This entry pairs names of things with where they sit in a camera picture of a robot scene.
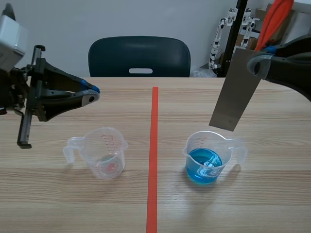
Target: table surface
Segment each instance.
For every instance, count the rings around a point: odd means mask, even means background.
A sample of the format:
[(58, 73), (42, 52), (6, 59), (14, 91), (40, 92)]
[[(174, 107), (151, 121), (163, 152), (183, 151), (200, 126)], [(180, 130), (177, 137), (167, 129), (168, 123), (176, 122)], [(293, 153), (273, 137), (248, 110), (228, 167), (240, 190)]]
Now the table surface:
[[(16, 145), (20, 118), (0, 120), (0, 232), (145, 233), (152, 87), (159, 86), (159, 233), (306, 233), (311, 229), (311, 104), (262, 81), (234, 132), (208, 125), (222, 78), (92, 78), (94, 104), (33, 119), (31, 150)], [(120, 130), (129, 148), (123, 173), (96, 179), (81, 158), (68, 166), (68, 138)], [(233, 160), (209, 186), (193, 184), (181, 153), (212, 130), (242, 138), (248, 161)]]

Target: measuring cup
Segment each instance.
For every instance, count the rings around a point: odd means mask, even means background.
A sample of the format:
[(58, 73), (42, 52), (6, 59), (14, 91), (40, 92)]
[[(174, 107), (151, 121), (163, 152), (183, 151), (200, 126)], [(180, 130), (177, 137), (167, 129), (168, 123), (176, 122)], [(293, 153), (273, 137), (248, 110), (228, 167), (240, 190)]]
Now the measuring cup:
[(192, 134), (183, 149), (189, 177), (196, 183), (208, 184), (217, 179), (233, 154), (243, 163), (248, 149), (240, 139), (226, 139), (218, 133), (200, 131)]
[(100, 179), (111, 179), (124, 169), (124, 150), (128, 144), (123, 135), (113, 128), (99, 128), (84, 137), (72, 137), (63, 148), (68, 164), (74, 163), (73, 150), (79, 151), (94, 175)]

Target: chair backrest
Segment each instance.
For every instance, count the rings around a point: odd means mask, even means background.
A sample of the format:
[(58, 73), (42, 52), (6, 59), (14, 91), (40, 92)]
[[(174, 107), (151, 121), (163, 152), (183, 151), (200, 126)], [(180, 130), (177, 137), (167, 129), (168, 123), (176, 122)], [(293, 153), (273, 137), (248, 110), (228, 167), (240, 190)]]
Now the chair backrest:
[[(156, 36), (109, 37), (94, 42), (88, 52), (91, 77), (189, 77), (190, 52), (177, 39)], [(130, 73), (130, 69), (152, 73)]]

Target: red tape line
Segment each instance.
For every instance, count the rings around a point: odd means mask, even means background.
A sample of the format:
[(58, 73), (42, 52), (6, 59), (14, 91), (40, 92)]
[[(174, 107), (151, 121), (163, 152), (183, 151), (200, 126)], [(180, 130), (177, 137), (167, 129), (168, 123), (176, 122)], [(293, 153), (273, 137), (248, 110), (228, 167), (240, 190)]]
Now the red tape line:
[(152, 88), (146, 233), (157, 232), (157, 127), (159, 88)]

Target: metal plate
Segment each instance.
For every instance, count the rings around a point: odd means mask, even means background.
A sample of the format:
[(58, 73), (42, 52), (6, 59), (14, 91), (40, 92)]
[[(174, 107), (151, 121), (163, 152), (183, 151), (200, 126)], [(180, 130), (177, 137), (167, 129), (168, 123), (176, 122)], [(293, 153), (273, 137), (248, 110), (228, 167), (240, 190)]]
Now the metal plate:
[(246, 67), (250, 58), (258, 53), (236, 49), (209, 122), (210, 126), (234, 131), (260, 82), (260, 78), (251, 74)]

